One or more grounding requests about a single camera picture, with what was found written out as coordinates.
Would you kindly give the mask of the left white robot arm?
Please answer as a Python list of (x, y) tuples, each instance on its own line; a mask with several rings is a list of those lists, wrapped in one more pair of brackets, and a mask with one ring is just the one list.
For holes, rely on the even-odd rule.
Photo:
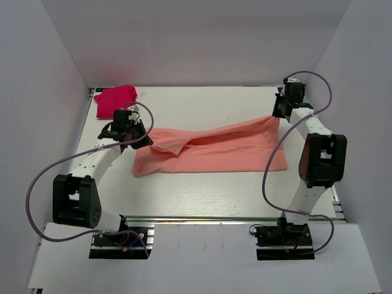
[(126, 218), (102, 208), (97, 186), (126, 148), (139, 149), (152, 144), (138, 107), (115, 110), (113, 121), (97, 136), (94, 151), (68, 175), (58, 175), (53, 180), (53, 221), (102, 231), (115, 244), (124, 244), (129, 239)]

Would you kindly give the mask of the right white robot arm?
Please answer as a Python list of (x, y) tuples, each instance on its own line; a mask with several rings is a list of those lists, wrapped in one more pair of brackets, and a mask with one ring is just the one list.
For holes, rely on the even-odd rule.
[(282, 213), (287, 223), (276, 229), (278, 240), (291, 244), (299, 236), (296, 226), (308, 223), (322, 194), (342, 179), (347, 138), (326, 128), (313, 107), (304, 102), (304, 83), (295, 78), (286, 78), (283, 84), (276, 93), (272, 115), (286, 119), (304, 139), (298, 166), (301, 181), (287, 211)]

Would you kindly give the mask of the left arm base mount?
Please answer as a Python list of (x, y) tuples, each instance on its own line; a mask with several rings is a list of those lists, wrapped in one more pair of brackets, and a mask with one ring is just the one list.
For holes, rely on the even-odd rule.
[(141, 238), (146, 246), (148, 254), (151, 253), (154, 242), (153, 225), (136, 225), (129, 227), (139, 235), (125, 233), (122, 235), (109, 236), (103, 233), (94, 234), (89, 250), (91, 260), (147, 260), (148, 256), (139, 240)]

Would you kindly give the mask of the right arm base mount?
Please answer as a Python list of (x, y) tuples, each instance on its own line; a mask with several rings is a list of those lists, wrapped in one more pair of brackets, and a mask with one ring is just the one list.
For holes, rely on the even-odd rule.
[(280, 218), (276, 225), (254, 224), (249, 233), (256, 239), (258, 261), (315, 259), (309, 226), (292, 225)]

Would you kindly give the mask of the salmon pink t shirt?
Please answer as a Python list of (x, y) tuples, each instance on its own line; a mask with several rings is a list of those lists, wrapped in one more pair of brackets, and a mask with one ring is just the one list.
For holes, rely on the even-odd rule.
[(258, 119), (204, 131), (155, 128), (153, 144), (138, 149), (131, 172), (154, 173), (271, 172), (287, 169), (284, 149), (277, 146), (280, 120)]

